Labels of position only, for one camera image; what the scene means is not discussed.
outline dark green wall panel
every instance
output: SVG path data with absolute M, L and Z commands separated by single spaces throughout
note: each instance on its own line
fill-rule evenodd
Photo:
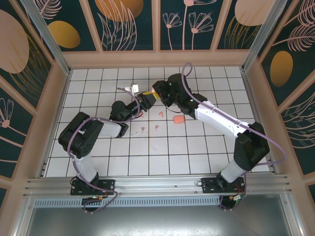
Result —
M 89 0 L 104 51 L 153 50 L 151 0 L 123 0 L 122 4 L 126 5 L 126 13 L 124 14 L 123 10 L 117 10 L 112 17 L 106 17 L 98 8 L 96 1 L 98 4 L 104 4 L 111 12 L 115 12 L 116 4 L 120 4 L 120 2 L 117 0 Z M 130 13 L 127 11 L 128 1 L 131 2 Z
M 0 176 L 11 178 L 33 116 L 0 88 Z
M 315 171 L 315 83 L 302 93 L 282 118 L 303 174 Z
M 221 7 L 222 0 L 195 1 L 193 6 L 187 7 L 184 1 L 161 0 L 161 50 L 183 49 L 183 27 L 185 27 L 185 50 L 209 50 Z M 192 29 L 195 29 L 197 33 L 193 34 Z
M 315 9 L 314 7 L 305 9 L 303 5 L 311 2 L 311 0 L 301 0 L 298 3 L 262 62 L 278 105 L 315 69 L 315 20 L 311 17 L 315 15 Z
M 26 66 L 19 73 L 17 73 L 19 70 L 8 70 L 3 64 L 0 64 L 0 76 L 2 76 L 29 103 L 31 103 L 36 108 L 51 69 L 51 64 L 9 1 L 1 1 L 0 14 L 2 17 L 8 19 L 7 13 L 17 20 L 18 23 L 15 22 L 13 18 L 9 17 L 10 23 L 13 22 L 12 24 L 15 26 L 11 27 L 10 29 L 6 28 L 4 25 L 2 25 L 2 27 L 0 26 L 0 28 L 6 30 L 0 32 L 3 34 L 2 37 L 8 37 L 7 40 L 0 41 L 0 44 L 3 44 L 1 46 L 3 48 L 13 48 L 10 52 L 2 52 L 0 57 L 2 57 L 2 61 L 10 60 L 9 63 L 14 63 L 13 67 L 15 68 L 19 67 L 21 65 L 21 61 L 25 60 L 21 59 L 21 57 L 26 55 L 27 50 L 29 51 L 29 57 Z M 15 33 L 20 34 L 21 38 L 27 38 L 28 48 L 21 48 L 20 45 L 18 45 L 20 43 L 20 41 L 18 41 L 20 38 L 13 37 L 12 35 Z

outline flower illustration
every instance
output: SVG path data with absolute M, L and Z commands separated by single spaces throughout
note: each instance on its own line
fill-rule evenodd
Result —
M 213 30 L 211 25 L 211 14 L 200 13 L 196 18 L 196 13 L 189 14 L 189 24 L 192 32 L 191 49 L 193 50 L 193 38 L 196 33 L 203 33 Z
M 171 13 L 169 15 L 167 13 L 164 13 L 163 14 L 163 20 L 164 20 L 164 23 L 167 27 L 169 46 L 171 47 L 171 50 L 173 50 L 172 43 L 171 43 L 171 37 L 169 34 L 169 29 L 181 26 L 182 22 L 180 21 L 180 17 L 178 16 L 178 13 L 176 13 L 176 14 Z
M 15 131 L 16 133 L 19 133 L 23 136 L 26 136 L 26 134 L 14 129 L 10 126 L 10 120 L 12 117 L 13 108 L 14 108 L 13 101 L 8 99 L 7 103 L 5 103 L 5 100 L 3 98 L 0 98 L 0 128 L 9 128 L 9 129 Z M 23 147 L 23 145 L 18 144 L 12 140 L 6 139 L 5 137 L 2 137 L 2 136 L 0 136 L 0 140 L 3 140 L 7 143 L 10 143 L 10 144 L 15 145 L 15 146 L 20 147 L 20 148 Z
M 13 107 L 14 103 L 10 99 L 5 104 L 5 100 L 0 98 L 0 127 L 7 128 L 10 126 Z
M 194 5 L 207 5 L 215 3 L 217 0 L 184 0 L 185 4 L 185 12 L 184 12 L 184 25 L 183 25 L 183 50 L 185 50 L 185 26 L 186 26 L 186 15 L 187 15 L 187 8 L 189 6 Z
M 217 0 L 184 0 L 184 4 L 186 6 L 193 6 L 193 5 L 207 5 L 215 3 Z

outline cable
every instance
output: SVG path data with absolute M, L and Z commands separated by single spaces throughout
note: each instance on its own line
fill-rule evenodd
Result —
M 74 161 L 75 156 L 71 153 L 70 147 L 71 147 L 72 142 L 73 142 L 75 136 L 77 135 L 77 133 L 78 133 L 78 132 L 80 131 L 80 129 L 81 129 L 87 122 L 89 122 L 90 120 L 100 120 L 100 121 L 102 121 L 102 122 L 121 124 L 121 123 L 130 122 L 130 121 L 132 121 L 132 120 L 134 120 L 134 119 L 136 119 L 136 118 L 138 117 L 138 115 L 139 115 L 139 113 L 140 113 L 140 104 L 139 104 L 139 102 L 138 102 L 138 99 L 137 99 L 131 92 L 128 92 L 128 91 L 126 91 L 126 90 L 123 89 L 123 88 L 117 88 L 117 90 L 121 90 L 121 91 L 124 91 L 124 92 L 128 93 L 128 94 L 136 101 L 136 103 L 137 103 L 137 108 L 138 108 L 136 115 L 135 115 L 134 117 L 130 118 L 129 120 L 126 120 L 126 121 L 115 121 L 115 120 L 109 120 L 109 119 L 105 119 L 105 118 L 90 117 L 90 118 L 86 119 L 85 121 L 83 121 L 83 122 L 79 125 L 79 127 L 74 131 L 72 137 L 70 138 L 68 147 L 67 147 L 67 153 L 68 153 L 68 155 L 69 155 L 69 156 L 71 157 L 71 159 L 72 159 L 73 167 L 74 167 L 74 169 L 75 169 L 75 171 L 76 171 L 78 177 L 80 177 L 80 179 L 81 179 L 84 183 L 86 183 L 88 186 L 90 186 L 90 187 L 92 187 L 92 188 L 94 188 L 94 189 L 96 189 L 96 190 L 102 191 L 102 192 L 104 192 L 104 193 L 114 193 L 114 194 L 115 194 L 115 196 L 114 196 L 107 204 L 105 204 L 105 205 L 102 206 L 102 207 L 99 207 L 99 208 L 96 209 L 95 211 L 91 211 L 91 212 L 87 211 L 87 210 L 86 210 L 86 205 L 89 204 L 89 203 L 98 202 L 98 201 L 100 201 L 100 200 L 91 200 L 91 201 L 86 202 L 86 203 L 84 204 L 84 206 L 83 206 L 83 210 L 84 210 L 85 213 L 93 214 L 93 213 L 97 213 L 97 212 L 100 212 L 100 211 L 104 210 L 109 204 L 111 204 L 111 203 L 117 198 L 118 192 L 116 192 L 116 191 L 114 191 L 114 190 L 102 189 L 102 188 L 99 188 L 99 187 L 96 187 L 96 186 L 90 184 L 90 183 L 81 175 L 80 171 L 78 170 L 77 165 L 76 165 L 76 163 L 75 163 L 75 161 Z
M 165 105 L 166 109 L 171 111 L 171 112 L 174 112 L 174 113 L 182 113 L 182 112 L 175 112 L 175 111 L 172 111 L 171 109 L 169 109 L 166 105 Z
M 283 158 L 282 158 L 281 160 L 279 160 L 279 161 L 271 161 L 271 162 L 265 162 L 265 163 L 258 163 L 256 166 L 262 166 L 262 165 L 271 166 L 271 165 L 275 165 L 275 164 L 282 163 L 282 162 L 284 162 L 284 161 L 286 160 L 286 153 L 285 153 L 284 149 L 283 149 L 279 144 L 277 144 L 275 141 L 273 141 L 272 139 L 268 138 L 268 137 L 265 136 L 264 134 L 261 134 L 261 133 L 257 132 L 256 130 L 253 130 L 252 128 L 250 128 L 250 127 L 248 127 L 248 126 L 245 126 L 245 125 L 243 125 L 243 124 L 241 124 L 241 123 L 238 123 L 238 122 L 235 121 L 234 119 L 232 119 L 232 118 L 230 118 L 229 116 L 227 116 L 227 115 L 225 115 L 224 113 L 222 113 L 222 112 L 221 112 L 220 110 L 218 110 L 216 107 L 210 107 L 210 106 L 208 106 L 207 104 L 204 104 L 204 103 L 200 102 L 198 99 L 196 99 L 196 98 L 192 95 L 192 93 L 189 91 L 189 89 L 187 88 L 186 83 L 185 83 L 185 79 L 184 79 L 184 70 L 185 70 L 185 68 L 186 68 L 188 65 L 190 66 L 190 71 L 189 71 L 185 76 L 188 76 L 188 75 L 191 73 L 191 71 L 192 71 L 192 64 L 191 64 L 191 63 L 188 62 L 188 63 L 186 63 L 186 64 L 183 66 L 182 73 L 181 73 L 181 74 L 182 74 L 182 83 L 183 83 L 183 87 L 184 87 L 185 91 L 187 92 L 187 94 L 188 94 L 194 101 L 196 101 L 197 103 L 201 104 L 202 106 L 204 106 L 204 107 L 210 109 L 211 111 L 216 112 L 217 114 L 219 114 L 220 116 L 222 116 L 222 117 L 226 118 L 227 120 L 233 122 L 234 124 L 236 124 L 236 125 L 238 125 L 238 126 L 244 128 L 244 129 L 247 129 L 247 130 L 249 130 L 250 132 L 252 132 L 252 133 L 254 133 L 254 134 L 256 134 L 256 135 L 258 135 L 258 136 L 260 136 L 260 137 L 262 137 L 262 138 L 264 138 L 264 139 L 266 139 L 266 140 L 268 140 L 268 141 L 271 142 L 273 145 L 275 145 L 277 148 L 279 148 L 280 151 L 283 153 Z

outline metal frame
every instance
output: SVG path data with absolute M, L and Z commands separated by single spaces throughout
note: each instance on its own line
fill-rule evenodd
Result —
M 241 69 L 241 75 L 244 81 L 244 85 L 246 87 L 246 92 L 248 94 L 250 104 L 252 106 L 254 117 L 256 120 L 258 120 L 261 124 L 263 124 L 263 121 L 261 119 L 261 113 L 259 109 L 257 109 L 257 99 L 255 95 L 252 93 L 252 86 L 251 82 L 249 80 L 249 77 L 247 75 L 246 70 Z M 274 154 L 270 151 L 267 157 L 270 158 L 270 160 L 275 161 Z M 277 165 L 272 166 L 276 176 L 278 173 L 280 173 L 279 168 Z M 296 207 L 295 200 L 293 198 L 292 193 L 281 193 L 280 194 L 280 200 L 283 206 L 284 214 L 286 216 L 287 222 L 289 224 L 289 228 L 291 231 L 291 234 L 293 236 L 305 236 L 306 231 L 300 216 L 300 213 Z
M 270 32 L 272 31 L 274 25 L 276 24 L 281 12 L 283 11 L 287 0 L 276 0 L 272 5 L 265 22 L 262 24 L 259 32 L 251 45 L 251 48 L 243 62 L 243 70 L 247 72 L 254 60 L 256 59 L 260 49 L 268 38 Z
M 41 17 L 37 6 L 35 5 L 35 1 L 31 0 L 20 0 L 21 4 L 23 5 L 25 11 L 33 21 L 34 25 L 36 26 L 37 30 L 40 32 L 40 35 L 45 40 L 47 46 L 49 47 L 51 53 L 55 56 L 57 62 L 59 63 L 60 67 L 64 71 L 65 74 L 69 73 L 69 65 L 66 62 L 63 53 L 54 40 L 50 30 L 47 27 L 46 22 Z
M 174 197 L 174 196 L 205 196 L 201 187 L 196 184 L 203 177 L 210 175 L 176 175 L 176 176 L 147 176 L 147 177 L 111 177 L 115 179 L 115 190 L 119 197 Z M 60 198 L 71 197 L 70 177 L 50 177 L 29 179 L 25 198 Z M 290 192 L 286 175 L 272 173 L 248 173 L 247 192 L 251 194 L 280 194 Z M 216 196 L 218 193 L 206 194 Z
M 48 156 L 49 156 L 49 153 L 50 153 L 53 141 L 54 141 L 53 134 L 56 132 L 56 129 L 58 127 L 58 118 L 59 118 L 60 113 L 62 111 L 63 101 L 64 101 L 65 96 L 66 96 L 66 92 L 67 92 L 67 89 L 68 89 L 68 85 L 69 85 L 69 82 L 70 82 L 71 75 L 72 75 L 72 70 L 65 76 L 65 80 L 64 80 L 64 83 L 63 83 L 63 90 L 62 90 L 61 97 L 60 97 L 59 102 L 58 102 L 58 108 L 57 108 L 56 112 L 54 113 L 54 119 L 53 119 L 53 122 L 52 122 L 52 124 L 50 126 L 50 130 L 49 130 L 49 134 L 50 135 L 49 135 L 48 139 L 46 140 L 45 148 L 44 148 L 42 157 L 40 159 L 41 165 L 38 167 L 37 172 L 36 172 L 36 176 L 38 178 L 41 177 L 41 173 L 43 171 L 44 162 L 48 159 Z

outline light pink object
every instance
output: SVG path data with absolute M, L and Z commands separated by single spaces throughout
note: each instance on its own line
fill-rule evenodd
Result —
M 185 117 L 184 116 L 175 116 L 173 117 L 173 121 L 175 124 L 181 124 L 185 122 Z

